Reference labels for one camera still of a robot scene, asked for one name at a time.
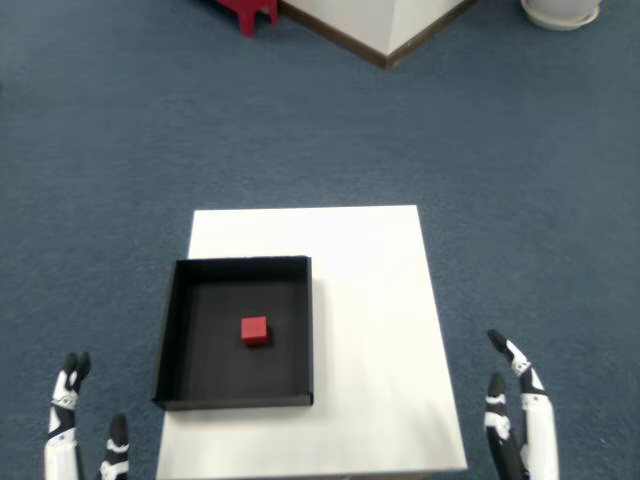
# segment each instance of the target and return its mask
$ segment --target black box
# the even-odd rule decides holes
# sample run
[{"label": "black box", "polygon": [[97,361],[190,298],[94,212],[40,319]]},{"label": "black box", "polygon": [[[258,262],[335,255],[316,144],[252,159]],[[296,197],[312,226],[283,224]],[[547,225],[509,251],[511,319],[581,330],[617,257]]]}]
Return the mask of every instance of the black box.
[{"label": "black box", "polygon": [[[160,339],[153,401],[165,410],[311,405],[311,258],[179,260]],[[247,347],[241,319],[266,316]]]}]

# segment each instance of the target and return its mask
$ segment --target white tabletop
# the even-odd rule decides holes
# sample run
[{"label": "white tabletop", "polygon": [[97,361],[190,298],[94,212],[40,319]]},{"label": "white tabletop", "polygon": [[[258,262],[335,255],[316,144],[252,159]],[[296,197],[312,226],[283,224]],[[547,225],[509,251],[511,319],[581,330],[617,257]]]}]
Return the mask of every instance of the white tabletop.
[{"label": "white tabletop", "polygon": [[465,469],[416,207],[195,212],[189,258],[272,255],[312,257],[314,405],[166,412],[157,478]]}]

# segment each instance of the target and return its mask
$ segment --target red block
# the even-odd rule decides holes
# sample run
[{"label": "red block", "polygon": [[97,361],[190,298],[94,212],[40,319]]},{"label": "red block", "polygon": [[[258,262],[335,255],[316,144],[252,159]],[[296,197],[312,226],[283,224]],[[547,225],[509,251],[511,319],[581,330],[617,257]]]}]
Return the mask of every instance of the red block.
[{"label": "red block", "polygon": [[267,317],[242,319],[242,341],[245,345],[264,345],[268,340]]}]

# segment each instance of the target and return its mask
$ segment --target robotic finger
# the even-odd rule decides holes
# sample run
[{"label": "robotic finger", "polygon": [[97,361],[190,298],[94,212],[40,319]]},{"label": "robotic finger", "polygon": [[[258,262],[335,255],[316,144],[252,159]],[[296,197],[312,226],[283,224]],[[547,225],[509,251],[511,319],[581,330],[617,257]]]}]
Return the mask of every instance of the robotic finger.
[{"label": "robotic finger", "polygon": [[504,379],[494,373],[485,398],[484,428],[500,480],[524,479],[524,465],[507,416]]},{"label": "robotic finger", "polygon": [[532,480],[557,480],[559,478],[558,445],[551,400],[527,357],[496,330],[490,330],[488,335],[496,350],[505,356],[511,370],[520,381],[520,398],[525,413],[524,442],[520,449],[524,475]]},{"label": "robotic finger", "polygon": [[128,480],[129,434],[127,417],[118,414],[111,420],[109,439],[97,480]]},{"label": "robotic finger", "polygon": [[76,440],[75,408],[80,386],[91,370],[87,353],[70,353],[58,374],[49,409],[49,435],[44,449],[46,480],[82,480],[82,462]]}]

